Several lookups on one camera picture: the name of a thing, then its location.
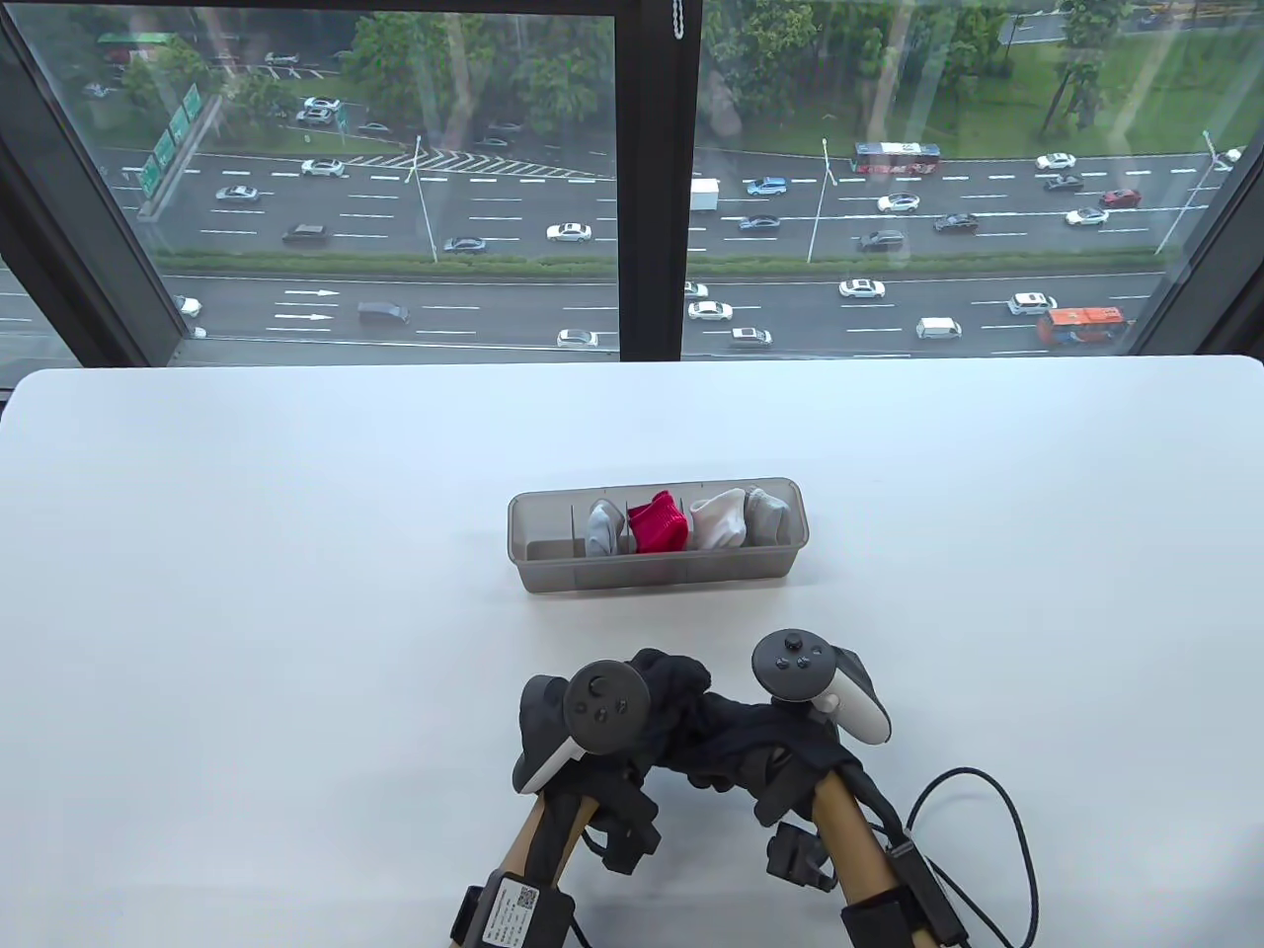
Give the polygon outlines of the person's left hand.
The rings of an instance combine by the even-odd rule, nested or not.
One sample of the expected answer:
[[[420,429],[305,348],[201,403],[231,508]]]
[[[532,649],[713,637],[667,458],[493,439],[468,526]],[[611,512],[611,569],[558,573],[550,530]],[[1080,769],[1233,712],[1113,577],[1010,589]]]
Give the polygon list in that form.
[[[710,685],[700,661],[651,647],[556,678],[547,705],[570,744],[546,793],[592,795],[604,779],[641,787]]]

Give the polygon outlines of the person's right hand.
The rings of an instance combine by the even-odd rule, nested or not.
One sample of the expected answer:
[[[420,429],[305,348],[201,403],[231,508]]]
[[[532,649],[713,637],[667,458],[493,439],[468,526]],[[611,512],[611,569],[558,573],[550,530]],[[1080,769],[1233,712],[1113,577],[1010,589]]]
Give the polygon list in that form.
[[[811,817],[817,785],[830,774],[843,780],[885,825],[900,818],[860,758],[841,744],[822,717],[784,704],[750,704],[704,691],[659,767],[681,774],[700,789],[744,789],[755,798],[755,822],[770,828],[787,813]]]

